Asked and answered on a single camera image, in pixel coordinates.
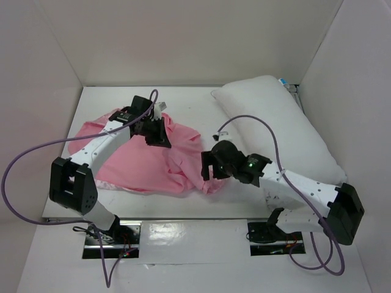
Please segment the pink satin pillowcase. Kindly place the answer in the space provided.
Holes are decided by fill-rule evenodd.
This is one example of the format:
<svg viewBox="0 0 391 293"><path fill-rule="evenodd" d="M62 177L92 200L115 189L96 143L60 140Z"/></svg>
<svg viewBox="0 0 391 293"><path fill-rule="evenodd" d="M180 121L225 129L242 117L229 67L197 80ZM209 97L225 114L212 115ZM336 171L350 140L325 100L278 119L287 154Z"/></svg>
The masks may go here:
<svg viewBox="0 0 391 293"><path fill-rule="evenodd" d="M181 197L191 189L210 195L224 186L224 179L204 181L201 176L204 147L200 133L167 114L163 117L171 148L148 146L142 136L134 136L95 175L98 188Z"/></svg>

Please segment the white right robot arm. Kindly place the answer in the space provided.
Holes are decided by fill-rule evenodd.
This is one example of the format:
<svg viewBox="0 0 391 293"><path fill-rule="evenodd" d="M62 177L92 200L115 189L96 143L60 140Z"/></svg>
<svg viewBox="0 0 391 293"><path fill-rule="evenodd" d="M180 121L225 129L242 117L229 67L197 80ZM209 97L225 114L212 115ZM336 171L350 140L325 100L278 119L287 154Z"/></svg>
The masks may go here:
<svg viewBox="0 0 391 293"><path fill-rule="evenodd" d="M302 208L294 208L291 203L278 203L266 226L269 237L281 239L295 232L324 232L333 234L339 244L353 243L365 210L352 185L324 184L280 169L267 157L243 154L228 140L202 152L201 160L205 181L232 177L243 184L270 190L278 199L303 204Z"/></svg>

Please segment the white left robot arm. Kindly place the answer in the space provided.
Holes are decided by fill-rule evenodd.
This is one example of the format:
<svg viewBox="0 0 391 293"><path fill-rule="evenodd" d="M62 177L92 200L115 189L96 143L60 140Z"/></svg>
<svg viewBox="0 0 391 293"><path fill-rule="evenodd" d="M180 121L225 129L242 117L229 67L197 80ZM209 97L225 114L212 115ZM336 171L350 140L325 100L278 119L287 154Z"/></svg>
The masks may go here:
<svg viewBox="0 0 391 293"><path fill-rule="evenodd" d="M170 148L163 117L166 107L164 102L134 96L131 105L115 111L85 147L51 165L50 200L78 213L108 244L130 236L131 230L98 201L95 175L133 136L144 137L149 146Z"/></svg>

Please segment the white pillow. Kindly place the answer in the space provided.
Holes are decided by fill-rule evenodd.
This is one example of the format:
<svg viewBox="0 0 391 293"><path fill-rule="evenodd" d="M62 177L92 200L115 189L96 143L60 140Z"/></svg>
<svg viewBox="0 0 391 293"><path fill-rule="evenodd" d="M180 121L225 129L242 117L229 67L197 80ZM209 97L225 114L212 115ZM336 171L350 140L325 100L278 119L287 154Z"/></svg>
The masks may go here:
<svg viewBox="0 0 391 293"><path fill-rule="evenodd" d="M299 175L339 186L345 171L284 85L264 75L228 83L211 93L232 119L245 151L256 153Z"/></svg>

